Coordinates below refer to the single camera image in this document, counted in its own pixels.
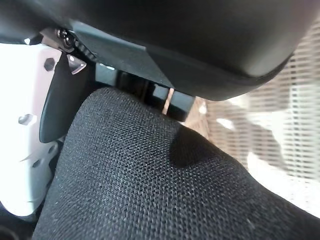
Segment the mesh sunshade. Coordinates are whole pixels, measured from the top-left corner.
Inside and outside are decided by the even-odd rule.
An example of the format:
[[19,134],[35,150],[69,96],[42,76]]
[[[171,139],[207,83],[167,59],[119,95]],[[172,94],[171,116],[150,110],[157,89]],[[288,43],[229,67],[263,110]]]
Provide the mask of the mesh sunshade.
[[320,218],[320,18],[275,79],[226,101],[197,99],[186,125]]

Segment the black mesh fabric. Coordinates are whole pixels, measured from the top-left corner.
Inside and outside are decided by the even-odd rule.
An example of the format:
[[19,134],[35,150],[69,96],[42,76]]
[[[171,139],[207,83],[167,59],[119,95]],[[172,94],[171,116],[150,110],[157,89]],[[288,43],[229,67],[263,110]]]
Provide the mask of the black mesh fabric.
[[198,133],[104,88],[73,121],[33,239],[320,239],[320,220]]

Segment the white plastic panel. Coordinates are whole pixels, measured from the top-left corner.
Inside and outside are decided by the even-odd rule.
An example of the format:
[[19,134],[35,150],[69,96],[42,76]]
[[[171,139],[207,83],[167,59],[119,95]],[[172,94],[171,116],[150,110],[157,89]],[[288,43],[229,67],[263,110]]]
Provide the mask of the white plastic panel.
[[61,54],[42,44],[0,44],[0,201],[17,216],[37,209],[52,178],[58,146],[41,143],[39,128]]
[[[193,111],[200,111],[201,102]],[[187,125],[200,132],[208,126],[202,134],[256,180],[320,218],[320,20],[275,79],[245,95],[206,104],[206,119]]]

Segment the textured fabric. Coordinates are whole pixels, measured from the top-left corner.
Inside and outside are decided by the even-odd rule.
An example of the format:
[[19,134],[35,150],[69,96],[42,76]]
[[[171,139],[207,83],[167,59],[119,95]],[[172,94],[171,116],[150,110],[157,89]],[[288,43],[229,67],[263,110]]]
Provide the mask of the textured fabric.
[[320,239],[320,220],[198,133],[104,88],[65,140],[35,240]]

